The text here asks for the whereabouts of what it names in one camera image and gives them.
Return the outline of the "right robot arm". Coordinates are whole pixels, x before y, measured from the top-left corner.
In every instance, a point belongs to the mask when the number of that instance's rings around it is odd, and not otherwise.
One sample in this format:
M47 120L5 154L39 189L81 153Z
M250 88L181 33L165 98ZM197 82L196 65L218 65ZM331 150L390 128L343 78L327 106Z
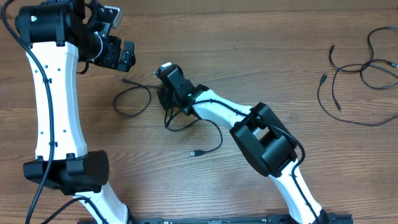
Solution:
M326 211L309 191L300 164L305 153L280 119L265 103L239 105L217 95L205 85L194 86L174 63L165 63L155 75L161 81L158 97L165 110L212 121L229 129L249 165L264 177L270 177L284 198L289 215L297 223L328 223Z

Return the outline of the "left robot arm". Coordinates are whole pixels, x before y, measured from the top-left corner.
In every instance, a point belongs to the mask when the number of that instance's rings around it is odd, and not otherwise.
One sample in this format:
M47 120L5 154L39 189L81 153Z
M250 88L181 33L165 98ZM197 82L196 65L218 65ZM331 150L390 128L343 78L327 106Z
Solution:
M109 184L105 151L89 151L80 126L77 65L128 72L134 43L110 35L120 8L98 1L45 1L20 8L19 40L34 79L38 136L34 160L23 166L26 179L81 202L96 223L133 223L130 209Z

